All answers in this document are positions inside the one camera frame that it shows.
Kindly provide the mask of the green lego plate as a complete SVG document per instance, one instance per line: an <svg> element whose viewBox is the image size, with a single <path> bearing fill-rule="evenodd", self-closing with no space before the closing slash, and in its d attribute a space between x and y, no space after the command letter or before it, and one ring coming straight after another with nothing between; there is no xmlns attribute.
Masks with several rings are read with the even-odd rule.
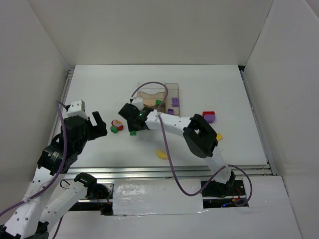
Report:
<svg viewBox="0 0 319 239"><path fill-rule="evenodd" d="M137 135L137 132L135 130L130 131L130 136L136 136L136 135Z"/></svg>

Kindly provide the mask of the small green lego brick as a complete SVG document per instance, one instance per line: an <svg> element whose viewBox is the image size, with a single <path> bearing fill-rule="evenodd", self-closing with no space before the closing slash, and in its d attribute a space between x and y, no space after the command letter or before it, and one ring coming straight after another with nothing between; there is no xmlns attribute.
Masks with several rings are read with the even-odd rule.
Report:
<svg viewBox="0 0 319 239"><path fill-rule="evenodd" d="M118 128L112 125L112 126L110 127L110 131L111 131L112 133L117 133L117 132L118 132Z"/></svg>

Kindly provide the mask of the purple arch lego brick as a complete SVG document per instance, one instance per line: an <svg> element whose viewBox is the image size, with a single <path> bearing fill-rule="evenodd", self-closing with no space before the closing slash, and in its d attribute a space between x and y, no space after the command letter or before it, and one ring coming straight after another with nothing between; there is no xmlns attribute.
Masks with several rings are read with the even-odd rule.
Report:
<svg viewBox="0 0 319 239"><path fill-rule="evenodd" d="M169 115L173 115L173 114L174 114L174 110L173 110L173 109L168 109L168 110L167 110L167 113L168 113Z"/></svg>

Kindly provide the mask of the purple square lego brick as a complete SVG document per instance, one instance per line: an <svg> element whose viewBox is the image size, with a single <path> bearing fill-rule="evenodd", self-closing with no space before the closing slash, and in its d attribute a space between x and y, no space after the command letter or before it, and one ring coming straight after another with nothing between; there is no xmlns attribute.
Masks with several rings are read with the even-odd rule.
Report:
<svg viewBox="0 0 319 239"><path fill-rule="evenodd" d="M171 104L172 104L173 107L179 107L179 98L173 97L171 99Z"/></svg>

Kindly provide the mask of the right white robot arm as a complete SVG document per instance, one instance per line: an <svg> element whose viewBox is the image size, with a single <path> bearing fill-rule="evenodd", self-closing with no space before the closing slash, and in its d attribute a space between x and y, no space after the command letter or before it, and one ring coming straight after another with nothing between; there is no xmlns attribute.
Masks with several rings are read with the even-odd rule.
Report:
<svg viewBox="0 0 319 239"><path fill-rule="evenodd" d="M233 183L235 176L221 155L217 133L203 116L179 117L147 107L140 110L129 103L119 115L127 121L129 131L162 130L183 137L190 152L204 159L211 172L220 171L214 181L227 186Z"/></svg>

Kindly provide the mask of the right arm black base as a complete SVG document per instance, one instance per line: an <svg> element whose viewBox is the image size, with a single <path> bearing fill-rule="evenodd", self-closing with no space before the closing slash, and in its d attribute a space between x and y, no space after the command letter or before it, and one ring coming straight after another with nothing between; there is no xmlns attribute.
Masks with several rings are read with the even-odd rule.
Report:
<svg viewBox="0 0 319 239"><path fill-rule="evenodd" d="M211 181L201 192L203 197L230 199L235 201L245 199L246 192L242 180L235 180L233 185L228 188L226 185Z"/></svg>

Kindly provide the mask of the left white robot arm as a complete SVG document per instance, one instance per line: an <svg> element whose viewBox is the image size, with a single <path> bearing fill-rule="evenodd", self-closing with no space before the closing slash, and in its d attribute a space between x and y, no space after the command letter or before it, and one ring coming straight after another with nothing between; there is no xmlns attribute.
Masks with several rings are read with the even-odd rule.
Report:
<svg viewBox="0 0 319 239"><path fill-rule="evenodd" d="M90 119L71 116L63 120L61 132L42 151L33 180L12 217L0 227L2 239L46 239L55 223L76 202L84 197L98 197L99 192L108 195L105 186L88 174L80 173L65 191L52 203L49 199L70 166L77 160L88 141L107 135L106 123L99 112L92 113L96 125Z"/></svg>

